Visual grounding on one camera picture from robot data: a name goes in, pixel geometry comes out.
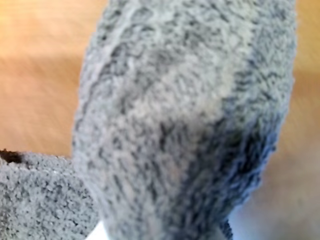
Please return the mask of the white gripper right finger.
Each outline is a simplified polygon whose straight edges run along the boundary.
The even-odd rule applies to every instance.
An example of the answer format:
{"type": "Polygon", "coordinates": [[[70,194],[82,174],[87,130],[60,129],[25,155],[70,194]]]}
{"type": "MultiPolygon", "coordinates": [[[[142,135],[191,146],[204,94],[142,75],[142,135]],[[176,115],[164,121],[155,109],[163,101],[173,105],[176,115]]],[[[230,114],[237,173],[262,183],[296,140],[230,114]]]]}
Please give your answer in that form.
{"type": "Polygon", "coordinates": [[[254,222],[250,209],[246,205],[237,207],[228,220],[233,240],[253,240],[254,222]]]}

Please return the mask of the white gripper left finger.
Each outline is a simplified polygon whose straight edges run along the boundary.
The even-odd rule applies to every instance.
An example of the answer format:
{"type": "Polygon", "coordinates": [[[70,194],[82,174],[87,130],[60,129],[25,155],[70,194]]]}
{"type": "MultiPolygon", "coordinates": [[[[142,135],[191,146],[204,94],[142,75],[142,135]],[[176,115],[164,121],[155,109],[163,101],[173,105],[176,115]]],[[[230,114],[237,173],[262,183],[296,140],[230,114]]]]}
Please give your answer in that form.
{"type": "Polygon", "coordinates": [[[86,240],[111,240],[102,220],[89,233],[86,240]]]}

